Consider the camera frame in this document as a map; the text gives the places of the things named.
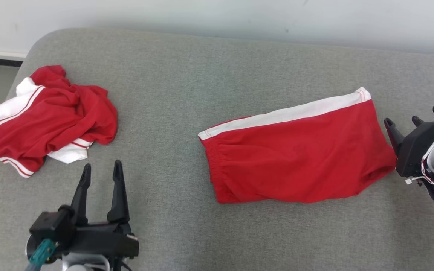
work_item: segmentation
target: teal connector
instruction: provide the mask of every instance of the teal connector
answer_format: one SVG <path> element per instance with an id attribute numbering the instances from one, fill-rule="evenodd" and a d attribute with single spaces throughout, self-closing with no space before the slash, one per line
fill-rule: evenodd
<path id="1" fill-rule="evenodd" d="M 46 260 L 53 255 L 56 248 L 56 244 L 51 239 L 44 239 L 33 256 L 29 258 L 29 266 L 26 271 L 39 271 Z"/>

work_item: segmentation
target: red fabric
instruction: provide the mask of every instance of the red fabric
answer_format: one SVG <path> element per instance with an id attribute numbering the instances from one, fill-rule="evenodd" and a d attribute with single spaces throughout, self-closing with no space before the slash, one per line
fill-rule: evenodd
<path id="1" fill-rule="evenodd" d="M 318 202 L 359 194 L 396 166 L 371 100 L 202 140 L 220 203 Z"/>
<path id="2" fill-rule="evenodd" d="M 49 152 L 78 138 L 100 144 L 113 140 L 117 110 L 107 91 L 70 84 L 65 75 L 60 65 L 41 67 L 31 75 L 45 88 L 26 111 L 0 125 L 0 158 L 13 158 L 35 172 Z"/>

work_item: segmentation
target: white wall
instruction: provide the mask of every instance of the white wall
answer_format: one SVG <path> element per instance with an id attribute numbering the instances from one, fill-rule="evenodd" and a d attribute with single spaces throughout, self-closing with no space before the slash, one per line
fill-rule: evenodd
<path id="1" fill-rule="evenodd" d="M 82 26 L 434 52 L 434 0 L 0 0 L 0 56 Z"/>

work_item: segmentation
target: gray fabric surface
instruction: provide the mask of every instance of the gray fabric surface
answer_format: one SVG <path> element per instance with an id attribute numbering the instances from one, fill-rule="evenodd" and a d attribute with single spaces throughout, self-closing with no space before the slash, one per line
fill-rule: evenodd
<path id="1" fill-rule="evenodd" d="M 379 122 L 390 117 L 408 133 L 412 115 L 434 118 L 434 55 L 69 29 L 33 46 L 9 96 L 23 77 L 56 64 L 71 82 L 108 89 L 118 133 L 108 146 L 94 144 L 86 161 L 48 158 L 28 180 L 0 163 L 0 270 L 24 269 L 29 226 L 70 203 L 85 163 L 93 167 L 87 215 L 104 220 L 116 158 L 140 240 L 135 271 L 434 270 L 434 203 L 424 188 L 393 172 L 347 199 L 222 205 L 197 137 L 229 119 L 361 86 Z"/>

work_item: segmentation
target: cable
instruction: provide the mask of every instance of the cable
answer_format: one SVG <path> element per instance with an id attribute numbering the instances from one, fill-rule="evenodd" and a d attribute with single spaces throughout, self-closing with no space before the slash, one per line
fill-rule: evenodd
<path id="1" fill-rule="evenodd" d="M 124 262 L 122 262 L 122 266 L 125 267 L 128 271 L 133 271 L 128 264 L 125 264 Z"/>

